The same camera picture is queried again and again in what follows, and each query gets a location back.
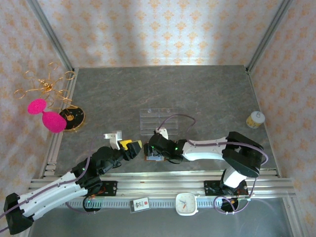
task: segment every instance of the floral wallpaper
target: floral wallpaper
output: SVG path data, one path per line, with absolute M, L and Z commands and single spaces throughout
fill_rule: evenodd
M 247 65 L 282 0 L 39 0 L 73 67 Z
M 294 1 L 251 75 L 285 177 L 316 230 L 316 1 Z
M 12 192 L 25 193 L 31 179 L 39 174 L 50 137 L 40 115 L 27 113 L 28 104 L 39 94 L 28 93 L 19 100 L 13 93 L 32 87 L 23 78 L 25 71 L 32 69 L 39 78 L 46 78 L 47 64 L 61 65 L 61 61 L 26 0 L 2 0 L 0 16 L 0 207 L 3 211 L 5 197 Z M 65 71 L 59 67 L 51 76 L 60 77 Z M 6 226 L 2 218 L 0 229 Z M 9 236 L 9 231 L 1 236 Z

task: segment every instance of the pink sponge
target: pink sponge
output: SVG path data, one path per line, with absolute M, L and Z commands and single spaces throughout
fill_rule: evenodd
M 58 133 L 66 128 L 67 122 L 56 112 L 45 112 L 46 101 L 37 99 L 32 101 L 28 106 L 28 112 L 32 115 L 43 113 L 41 120 L 47 129 L 53 133 Z

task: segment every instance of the clock face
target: clock face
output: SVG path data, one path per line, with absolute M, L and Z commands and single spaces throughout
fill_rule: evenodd
M 197 212 L 197 200 L 193 194 L 178 194 L 176 197 L 176 211 L 179 215 L 190 216 Z

